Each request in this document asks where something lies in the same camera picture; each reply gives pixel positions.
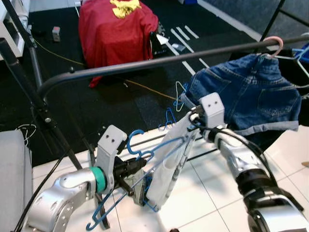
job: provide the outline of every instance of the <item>red cloth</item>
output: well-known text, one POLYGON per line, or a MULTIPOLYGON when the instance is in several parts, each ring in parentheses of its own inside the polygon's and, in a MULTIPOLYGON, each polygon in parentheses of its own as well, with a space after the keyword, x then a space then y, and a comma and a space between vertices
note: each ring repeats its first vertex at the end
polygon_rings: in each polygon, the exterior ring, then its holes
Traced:
MULTIPOLYGON (((81 6, 79 36, 89 68, 152 58, 149 34, 158 28, 158 17, 142 2, 124 19, 117 18, 109 0, 89 0, 81 6)), ((90 87, 101 77, 93 78, 90 87)))

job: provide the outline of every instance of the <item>green ring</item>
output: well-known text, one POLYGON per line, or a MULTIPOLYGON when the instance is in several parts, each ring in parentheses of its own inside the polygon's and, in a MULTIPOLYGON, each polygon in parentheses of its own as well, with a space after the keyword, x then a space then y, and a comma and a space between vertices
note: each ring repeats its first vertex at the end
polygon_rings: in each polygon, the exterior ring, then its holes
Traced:
POLYGON ((95 175, 95 178, 96 178, 96 183, 97 183, 96 192, 103 191, 106 188, 104 172, 99 167, 90 167, 89 169, 92 171, 93 175, 95 175))

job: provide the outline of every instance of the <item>screw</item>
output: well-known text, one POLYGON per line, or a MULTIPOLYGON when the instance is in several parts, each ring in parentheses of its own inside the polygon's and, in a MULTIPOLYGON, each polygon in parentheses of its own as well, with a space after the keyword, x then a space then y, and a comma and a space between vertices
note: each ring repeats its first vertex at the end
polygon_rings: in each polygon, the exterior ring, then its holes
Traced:
POLYGON ((70 67, 70 73, 74 73, 75 72, 75 69, 71 66, 70 67))
POLYGON ((51 120, 51 118, 47 117, 44 121, 45 121, 46 123, 50 123, 52 120, 51 120))
POLYGON ((132 197, 134 195, 134 191, 130 190, 127 194, 128 194, 129 197, 132 197))

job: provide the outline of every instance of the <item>white tile floor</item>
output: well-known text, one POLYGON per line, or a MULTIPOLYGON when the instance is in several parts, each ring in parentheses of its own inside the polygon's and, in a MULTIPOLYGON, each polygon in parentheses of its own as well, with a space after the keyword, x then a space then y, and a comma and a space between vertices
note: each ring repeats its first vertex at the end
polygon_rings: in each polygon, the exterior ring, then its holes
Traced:
MULTIPOLYGON (((153 130, 144 135, 135 136, 132 143, 161 135, 163 132, 153 130)), ((147 145, 136 147, 142 149, 155 146, 161 139, 147 145)), ((300 127, 298 132, 286 131, 268 150, 270 167, 280 187, 292 195, 305 208, 304 215, 309 219, 309 169, 301 162, 309 161, 309 128, 300 127)), ((198 155, 213 149, 205 141, 196 142, 192 155, 198 155)), ((129 158, 127 151, 122 157, 129 158)), ((87 152, 77 154, 83 167, 89 165, 87 152)), ((33 169, 33 185, 36 188, 55 162, 47 163, 33 169)), ((52 185, 56 177, 74 171, 68 158, 65 158, 43 188, 52 185)), ((121 195, 116 190, 108 199, 107 207, 121 195)), ((86 224, 92 222, 95 210, 94 201, 89 201, 78 208, 72 215, 67 231, 86 231, 86 224)), ((129 197, 124 198, 108 215, 111 228, 107 232, 167 232, 178 228, 188 231, 248 232, 247 215, 238 192, 237 185, 229 173, 224 158, 214 152, 186 164, 178 179, 171 197, 158 213, 147 206, 139 207, 129 197)), ((97 226, 94 231, 101 231, 97 226)))

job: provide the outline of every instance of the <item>white cabinet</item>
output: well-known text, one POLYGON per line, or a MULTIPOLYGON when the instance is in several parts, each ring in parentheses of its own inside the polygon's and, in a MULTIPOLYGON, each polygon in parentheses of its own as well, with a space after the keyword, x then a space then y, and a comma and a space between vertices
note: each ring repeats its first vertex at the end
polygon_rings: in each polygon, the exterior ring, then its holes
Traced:
MULTIPOLYGON (((24 25, 28 25, 30 0, 10 0, 10 1, 13 7, 15 8, 17 15, 20 17, 21 22, 24 25)), ((3 22, 5 19, 10 20, 2 1, 0 1, 0 37, 3 37, 7 40, 15 56, 21 57, 23 55, 25 42, 21 38, 19 33, 17 33, 18 35, 17 39, 14 40, 12 38, 12 35, 9 33, 8 29, 6 28, 3 22)))

